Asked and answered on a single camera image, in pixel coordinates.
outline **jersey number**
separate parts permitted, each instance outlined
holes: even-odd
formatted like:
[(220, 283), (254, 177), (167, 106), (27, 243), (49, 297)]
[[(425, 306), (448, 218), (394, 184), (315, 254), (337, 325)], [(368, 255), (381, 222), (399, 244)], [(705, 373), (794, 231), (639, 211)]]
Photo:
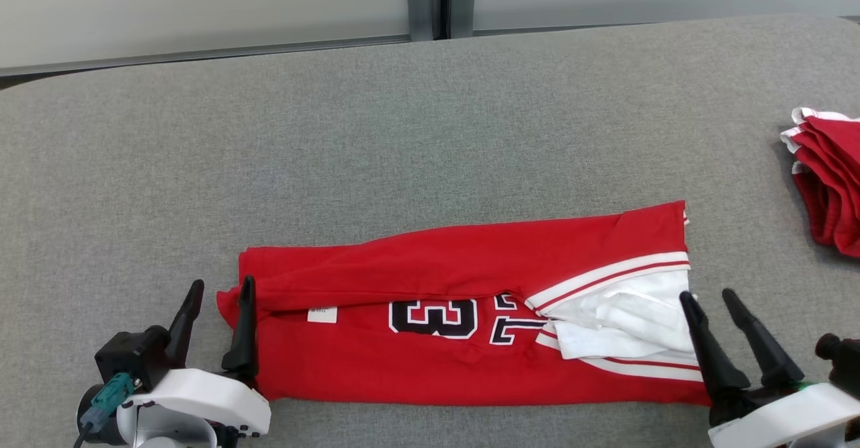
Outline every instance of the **jersey number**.
[[(495, 310), (516, 310), (513, 298), (507, 294), (497, 295), (494, 299)], [(516, 328), (541, 328), (546, 324), (543, 319), (513, 319), (510, 316), (497, 316), (492, 325), (489, 343), (497, 346), (510, 346)], [(478, 329), (477, 301), (455, 300), (448, 305), (424, 305), (420, 300), (411, 302), (391, 302), (389, 307), (389, 326), (394, 332), (440, 335), (449, 339), (469, 339)]]

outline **red stripe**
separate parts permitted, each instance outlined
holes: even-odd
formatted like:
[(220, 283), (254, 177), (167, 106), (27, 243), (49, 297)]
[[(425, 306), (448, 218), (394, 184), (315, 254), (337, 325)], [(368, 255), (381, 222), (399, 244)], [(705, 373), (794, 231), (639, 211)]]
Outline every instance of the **red stripe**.
[(578, 287), (577, 289), (572, 289), (572, 291), (570, 291), (570, 292), (563, 293), (562, 295), (559, 295), (558, 297), (550, 300), (549, 302), (546, 302), (546, 304), (538, 306), (537, 310), (543, 310), (544, 307), (546, 307), (547, 305), (555, 304), (555, 302), (562, 300), (562, 298), (568, 298), (571, 295), (574, 295), (576, 292), (582, 292), (582, 291), (584, 291), (584, 289), (593, 287), (597, 283), (605, 282), (606, 280), (609, 280), (609, 279), (615, 279), (615, 277), (620, 277), (621, 275), (633, 273), (634, 271), (648, 270), (648, 268), (655, 268), (655, 267), (670, 267), (670, 265), (690, 265), (690, 261), (667, 261), (667, 262), (663, 262), (663, 263), (652, 263), (649, 265), (643, 265), (643, 267), (636, 267), (636, 268), (630, 268), (630, 270), (618, 271), (618, 273), (607, 275), (605, 277), (602, 277), (602, 279), (594, 280), (592, 283), (586, 283), (586, 285)]
[(701, 371), (701, 369), (697, 365), (686, 365), (685, 363), (657, 362), (639, 359), (618, 359), (618, 357), (606, 357), (605, 359), (614, 363), (632, 363), (632, 365), (656, 365), (658, 367), (674, 367), (678, 369), (690, 369), (690, 371)]

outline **cable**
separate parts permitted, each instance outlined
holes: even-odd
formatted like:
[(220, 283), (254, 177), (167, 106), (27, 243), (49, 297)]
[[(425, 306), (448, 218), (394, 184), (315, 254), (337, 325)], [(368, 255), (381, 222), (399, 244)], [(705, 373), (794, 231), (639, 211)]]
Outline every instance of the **cable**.
[(93, 429), (92, 423), (84, 424), (83, 427), (81, 427), (81, 434), (77, 435), (77, 440), (75, 440), (75, 444), (71, 448), (81, 448), (81, 446), (83, 445), (83, 439), (87, 438), (87, 435), (89, 435), (89, 430), (91, 429)]

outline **white tag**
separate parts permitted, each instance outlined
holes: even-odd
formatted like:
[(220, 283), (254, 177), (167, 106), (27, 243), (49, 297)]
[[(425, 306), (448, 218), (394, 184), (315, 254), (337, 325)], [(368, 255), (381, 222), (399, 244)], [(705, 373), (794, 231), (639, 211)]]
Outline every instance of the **white tag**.
[(337, 307), (311, 308), (308, 310), (308, 322), (337, 323)]

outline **gray table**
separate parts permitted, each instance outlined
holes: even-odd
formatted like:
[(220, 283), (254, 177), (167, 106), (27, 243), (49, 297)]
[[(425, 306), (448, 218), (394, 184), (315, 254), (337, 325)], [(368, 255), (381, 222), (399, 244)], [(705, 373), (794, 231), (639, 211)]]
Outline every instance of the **gray table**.
[[(860, 335), (857, 262), (809, 239), (777, 133), (860, 115), (860, 28), (743, 17), (132, 66), (0, 92), (3, 446), (67, 446), (92, 356), (209, 286), (189, 364), (230, 330), (249, 245), (688, 201), (692, 289), (756, 378), (734, 287), (807, 371)], [(706, 410), (273, 403), (248, 446), (706, 446)]]

